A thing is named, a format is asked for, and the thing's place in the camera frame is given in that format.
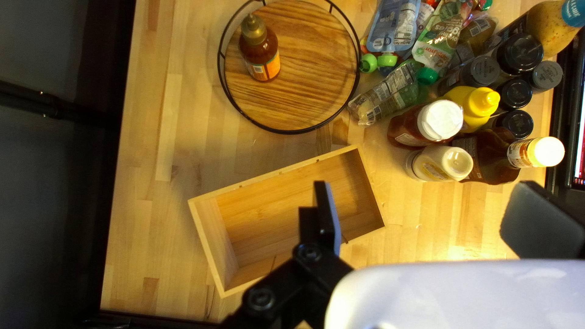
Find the open wooden box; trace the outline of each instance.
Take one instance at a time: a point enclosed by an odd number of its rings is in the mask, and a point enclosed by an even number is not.
[[[342,242],[384,226],[357,146],[189,200],[221,297],[248,288],[291,257],[298,207],[313,205],[315,180],[331,185]]]

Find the sauce bottle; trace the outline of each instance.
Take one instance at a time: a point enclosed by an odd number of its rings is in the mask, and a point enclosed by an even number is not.
[[[538,40],[527,34],[511,36],[493,50],[502,73],[496,83],[502,83],[522,73],[532,71],[542,61],[543,50]]]
[[[411,152],[404,163],[407,175],[418,181],[460,181],[472,168],[473,159],[464,149],[446,145]]]
[[[492,116],[482,129],[494,129],[504,127],[509,130],[515,139],[525,139],[534,129],[534,121],[527,112],[521,109],[506,111],[500,115]]]
[[[473,169],[462,183],[509,183],[518,178],[521,168],[556,166],[565,155],[563,143],[554,137],[516,140],[502,127],[484,129],[450,144],[464,149],[473,159]]]
[[[523,108],[532,99],[532,88],[522,79],[512,79],[495,89],[500,94],[499,107],[506,111]]]
[[[448,100],[434,101],[393,117],[388,126],[388,140],[399,148],[420,149],[448,142],[462,124],[463,111],[459,105]]]
[[[278,39],[262,18],[249,14],[242,22],[240,52],[250,75],[258,81],[272,81],[280,72]]]
[[[563,69],[559,63],[552,60],[542,61],[534,70],[522,76],[522,79],[532,87],[532,94],[555,88],[562,78]]]
[[[468,87],[460,85],[451,89],[442,97],[463,107],[463,126],[461,132],[474,132],[486,124],[490,116],[497,110],[500,95],[487,87]]]
[[[585,25],[585,1],[543,1],[498,34],[504,40],[516,31],[532,34],[542,43],[544,58],[558,54]]]
[[[500,76],[500,65],[490,56],[478,56],[445,75],[437,82],[438,95],[444,95],[453,87],[468,85],[470,87],[487,87]]]

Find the spice jar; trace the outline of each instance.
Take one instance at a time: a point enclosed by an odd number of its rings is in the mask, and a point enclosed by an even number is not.
[[[492,52],[502,73],[497,83],[532,71],[542,61],[542,45],[528,33],[511,36]]]
[[[512,111],[523,108],[532,99],[532,88],[522,79],[512,79],[504,82],[496,91],[500,94],[501,109]]]
[[[400,148],[419,149],[450,141],[462,124],[461,106],[449,100],[434,101],[393,117],[388,126],[388,140]]]
[[[500,76],[500,65],[490,56],[477,56],[466,64],[450,71],[437,84],[438,95],[444,95],[458,85],[487,87]]]
[[[532,133],[534,121],[527,112],[521,109],[515,109],[490,118],[481,128],[494,129],[496,127],[506,128],[516,139],[524,139]]]
[[[552,60],[540,62],[534,70],[522,76],[522,79],[532,87],[533,94],[555,88],[562,78],[563,69],[559,63]]]

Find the yellow mustard bottle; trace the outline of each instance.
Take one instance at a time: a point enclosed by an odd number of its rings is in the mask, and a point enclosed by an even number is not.
[[[463,108],[461,132],[474,132],[485,125],[498,108],[500,94],[488,87],[457,86],[449,90],[439,100],[450,100]]]

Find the yellow cap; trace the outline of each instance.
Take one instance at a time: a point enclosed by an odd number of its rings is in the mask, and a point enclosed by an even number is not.
[[[500,103],[500,94],[488,87],[476,88],[469,94],[469,111],[471,115],[492,115]]]
[[[539,137],[530,141],[526,152],[533,166],[552,167],[563,160],[565,146],[563,146],[563,142],[554,137]]]

